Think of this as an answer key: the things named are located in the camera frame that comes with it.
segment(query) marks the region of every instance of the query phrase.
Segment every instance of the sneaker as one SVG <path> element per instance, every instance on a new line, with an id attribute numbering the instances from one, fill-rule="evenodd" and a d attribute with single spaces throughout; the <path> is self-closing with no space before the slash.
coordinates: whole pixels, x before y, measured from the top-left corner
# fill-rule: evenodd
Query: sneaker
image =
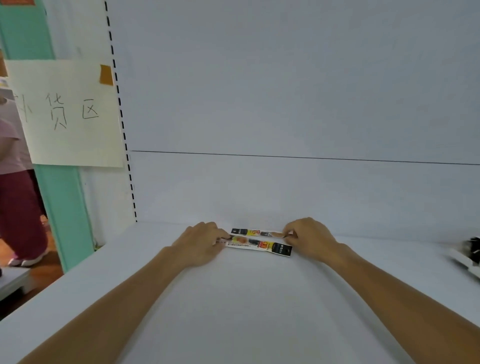
<path id="1" fill-rule="evenodd" d="M 30 260 L 24 260 L 22 261 L 21 266 L 22 267 L 31 267 L 34 264 L 37 264 L 40 260 L 43 259 L 44 256 L 47 255 L 47 251 L 44 251 L 42 254 L 40 254 L 37 258 L 35 259 L 30 259 Z"/>
<path id="2" fill-rule="evenodd" d="M 12 259 L 10 259 L 10 261 L 8 262 L 7 266 L 9 267 L 18 267 L 19 265 L 21 265 L 23 262 L 23 260 L 21 259 L 17 259 L 16 256 L 14 256 Z"/>

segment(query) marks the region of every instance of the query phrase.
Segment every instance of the person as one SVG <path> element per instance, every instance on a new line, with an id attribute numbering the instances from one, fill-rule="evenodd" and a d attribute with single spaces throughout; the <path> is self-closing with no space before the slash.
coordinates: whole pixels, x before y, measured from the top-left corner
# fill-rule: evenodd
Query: person
<path id="1" fill-rule="evenodd" d="M 38 186 L 38 180 L 36 179 L 35 170 L 33 169 L 32 159 L 30 158 L 30 152 L 28 151 L 27 142 L 25 139 L 24 129 L 22 127 L 22 121 L 20 120 L 20 115 L 18 114 L 17 106 L 15 101 L 8 100 L 7 98 L 0 95 L 0 119 L 4 119 L 10 122 L 14 128 L 17 130 L 17 133 L 20 137 L 19 143 L 19 153 L 20 161 L 27 170 L 30 178 L 32 179 L 33 188 L 35 191 L 36 198 L 38 200 L 38 205 L 40 206 L 40 213 L 47 217 L 47 211 L 45 210 L 45 205 L 43 203 L 42 195 L 40 193 L 40 187 Z"/>
<path id="2" fill-rule="evenodd" d="M 335 270 L 377 314 L 418 364 L 478 363 L 480 328 L 338 243 L 312 218 L 287 224 L 286 243 Z M 114 363 L 164 289 L 185 268 L 201 266 L 229 234 L 215 223 L 188 227 L 146 266 L 88 307 L 20 364 Z"/>
<path id="3" fill-rule="evenodd" d="M 0 234 L 14 252 L 8 265 L 30 267 L 46 254 L 48 241 L 19 141 L 12 124 L 0 118 Z"/>

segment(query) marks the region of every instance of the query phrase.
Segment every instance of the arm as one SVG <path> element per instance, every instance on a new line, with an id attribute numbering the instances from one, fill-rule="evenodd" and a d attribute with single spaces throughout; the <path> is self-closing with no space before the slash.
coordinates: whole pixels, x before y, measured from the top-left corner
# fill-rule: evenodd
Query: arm
<path id="1" fill-rule="evenodd" d="M 172 246 L 79 314 L 19 364 L 114 363 L 164 289 L 185 268 L 211 261 L 230 235 L 216 224 L 189 227 Z"/>
<path id="2" fill-rule="evenodd" d="M 10 153 L 13 143 L 16 141 L 17 139 L 15 138 L 0 136 L 0 161 L 2 161 Z"/>
<path id="3" fill-rule="evenodd" d="M 284 229 L 288 244 L 337 272 L 418 364 L 478 363 L 480 328 L 361 258 L 312 218 Z"/>

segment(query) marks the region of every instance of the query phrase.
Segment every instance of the wooden floor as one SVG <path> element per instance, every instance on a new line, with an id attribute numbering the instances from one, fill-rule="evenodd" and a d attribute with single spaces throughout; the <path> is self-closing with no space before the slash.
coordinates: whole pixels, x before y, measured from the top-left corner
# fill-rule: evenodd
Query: wooden floor
<path id="1" fill-rule="evenodd" d="M 43 258 L 43 260 L 33 266 L 30 269 L 30 275 L 33 278 L 36 287 L 23 295 L 21 291 L 17 291 L 10 295 L 9 297 L 5 298 L 4 300 L 0 301 L 0 320 L 2 320 L 5 316 L 12 313 L 22 304 L 30 300 L 36 294 L 44 290 L 50 284 L 55 282 L 58 278 L 63 275 L 63 271 L 61 269 L 59 256 L 57 253 L 57 248 L 55 247 L 55 241 L 53 240 L 53 236 L 51 232 L 47 232 L 48 236 L 48 253 Z M 12 251 L 8 247 L 5 242 L 0 239 L 0 266 L 4 267 L 7 265 L 8 261 L 10 260 L 12 255 Z"/>

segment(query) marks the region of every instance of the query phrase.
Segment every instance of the forearm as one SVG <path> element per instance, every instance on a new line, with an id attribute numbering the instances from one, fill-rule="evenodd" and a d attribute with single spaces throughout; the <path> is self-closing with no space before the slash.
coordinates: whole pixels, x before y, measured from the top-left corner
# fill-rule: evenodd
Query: forearm
<path id="1" fill-rule="evenodd" d="M 418 364 L 478 363 L 480 328 L 401 282 L 346 245 L 327 264 L 370 306 Z"/>
<path id="2" fill-rule="evenodd" d="M 114 363 L 159 295 L 183 270 L 172 247 L 96 301 L 19 364 Z"/>

